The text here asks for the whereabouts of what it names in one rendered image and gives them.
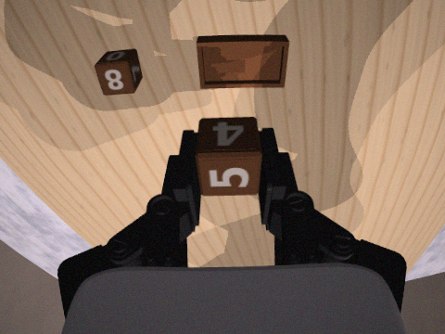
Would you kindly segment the brown number cube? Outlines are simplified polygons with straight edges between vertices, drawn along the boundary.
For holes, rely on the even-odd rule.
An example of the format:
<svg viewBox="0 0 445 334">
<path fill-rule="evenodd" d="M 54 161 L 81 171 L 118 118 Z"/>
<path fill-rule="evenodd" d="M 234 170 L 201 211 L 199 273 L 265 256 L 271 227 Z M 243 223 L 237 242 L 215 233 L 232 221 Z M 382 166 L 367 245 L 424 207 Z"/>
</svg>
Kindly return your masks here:
<svg viewBox="0 0 445 334">
<path fill-rule="evenodd" d="M 196 162 L 202 196 L 257 195 L 261 158 L 255 117 L 199 120 Z"/>
<path fill-rule="evenodd" d="M 143 78 L 136 49 L 106 52 L 95 71 L 105 96 L 134 94 Z"/>
</svg>

